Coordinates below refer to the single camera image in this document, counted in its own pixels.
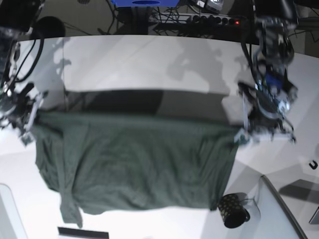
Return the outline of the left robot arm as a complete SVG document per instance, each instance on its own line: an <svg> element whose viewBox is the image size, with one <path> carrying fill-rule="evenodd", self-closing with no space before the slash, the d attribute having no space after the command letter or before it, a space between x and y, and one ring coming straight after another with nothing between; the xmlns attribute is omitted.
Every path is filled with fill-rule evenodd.
<svg viewBox="0 0 319 239"><path fill-rule="evenodd" d="M295 142L287 114L298 93L288 79L288 65L295 54L288 34L298 26L296 6L292 0L254 0L252 9L253 16L244 24L241 47L254 84L238 82L244 117L234 140Z"/></svg>

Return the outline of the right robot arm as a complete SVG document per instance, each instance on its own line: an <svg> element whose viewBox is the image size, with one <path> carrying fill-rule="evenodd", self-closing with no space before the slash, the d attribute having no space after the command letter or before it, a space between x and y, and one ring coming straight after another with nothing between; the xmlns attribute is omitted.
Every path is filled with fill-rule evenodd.
<svg viewBox="0 0 319 239"><path fill-rule="evenodd" d="M15 85L24 82L33 72L44 47L44 38L33 26L44 6L42 0L2 0L0 2L0 127L17 131L20 141L28 146L35 138L31 132L47 92L33 98L29 92L34 83L27 83L17 91ZM38 36L39 50L31 68L23 78L18 78L22 69L17 65L20 56L19 38L24 35Z"/></svg>

